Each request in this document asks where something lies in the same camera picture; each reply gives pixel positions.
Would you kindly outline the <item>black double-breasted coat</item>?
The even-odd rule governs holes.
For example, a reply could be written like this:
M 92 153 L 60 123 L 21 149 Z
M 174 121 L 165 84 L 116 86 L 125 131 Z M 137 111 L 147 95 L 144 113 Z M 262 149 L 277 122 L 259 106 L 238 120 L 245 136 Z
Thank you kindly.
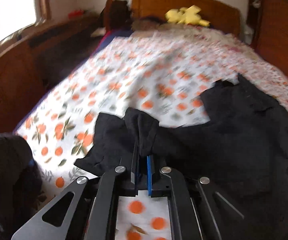
M 224 189 L 251 215 L 252 239 L 288 239 L 288 112 L 241 75 L 235 85 L 217 81 L 201 100 L 210 120 L 187 127 L 161 127 L 134 108 L 122 118 L 100 113 L 94 144 L 75 165 L 101 176 L 130 163 L 138 147 Z

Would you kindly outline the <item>folded black garment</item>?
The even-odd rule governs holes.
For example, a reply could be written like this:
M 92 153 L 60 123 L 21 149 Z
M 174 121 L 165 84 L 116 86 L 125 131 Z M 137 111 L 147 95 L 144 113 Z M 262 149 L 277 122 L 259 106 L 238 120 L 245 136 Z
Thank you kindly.
M 11 239 L 32 217 L 41 185 L 41 175 L 26 140 L 0 134 L 0 239 Z

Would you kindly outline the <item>wooden desk cabinet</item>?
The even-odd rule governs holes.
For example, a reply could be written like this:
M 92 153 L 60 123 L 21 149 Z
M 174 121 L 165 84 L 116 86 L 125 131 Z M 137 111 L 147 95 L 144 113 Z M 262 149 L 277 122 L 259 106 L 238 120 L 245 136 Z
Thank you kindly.
M 0 132 L 11 132 L 95 48 L 99 15 L 40 26 L 0 54 Z

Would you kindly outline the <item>red bowl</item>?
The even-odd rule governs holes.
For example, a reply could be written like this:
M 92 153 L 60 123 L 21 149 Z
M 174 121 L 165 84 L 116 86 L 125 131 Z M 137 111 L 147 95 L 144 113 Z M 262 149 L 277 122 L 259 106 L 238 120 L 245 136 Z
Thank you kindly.
M 84 13 L 85 13 L 84 10 L 75 10 L 75 11 L 69 12 L 69 13 L 68 13 L 68 19 L 71 20 L 71 19 L 74 19 L 74 18 L 83 16 Z

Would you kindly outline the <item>dark wooden chair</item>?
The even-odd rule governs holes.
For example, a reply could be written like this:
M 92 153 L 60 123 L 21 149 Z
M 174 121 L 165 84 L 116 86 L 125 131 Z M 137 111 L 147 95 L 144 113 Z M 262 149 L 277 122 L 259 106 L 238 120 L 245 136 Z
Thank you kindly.
M 132 12 L 127 0 L 107 0 L 103 11 L 103 26 L 105 31 L 130 29 Z

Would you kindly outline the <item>yellow plush toy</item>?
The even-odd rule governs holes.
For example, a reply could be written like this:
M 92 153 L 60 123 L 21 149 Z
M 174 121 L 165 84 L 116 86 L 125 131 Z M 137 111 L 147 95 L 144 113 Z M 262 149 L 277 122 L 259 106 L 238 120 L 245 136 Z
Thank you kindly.
M 202 27 L 209 27 L 210 22 L 201 18 L 201 9 L 198 6 L 182 7 L 180 9 L 171 9 L 165 13 L 165 19 L 168 23 L 186 24 L 186 25 L 200 25 Z

